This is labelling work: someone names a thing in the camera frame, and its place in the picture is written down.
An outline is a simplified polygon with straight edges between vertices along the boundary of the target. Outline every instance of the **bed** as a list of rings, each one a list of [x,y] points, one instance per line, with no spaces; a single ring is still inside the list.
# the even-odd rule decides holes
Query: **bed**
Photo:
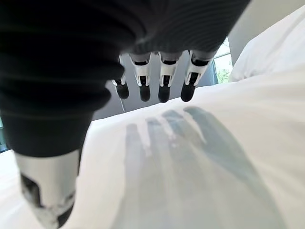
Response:
[[[93,121],[63,229],[305,228],[304,75],[305,6],[245,47],[234,82]],[[0,182],[0,228],[41,229],[11,151]]]

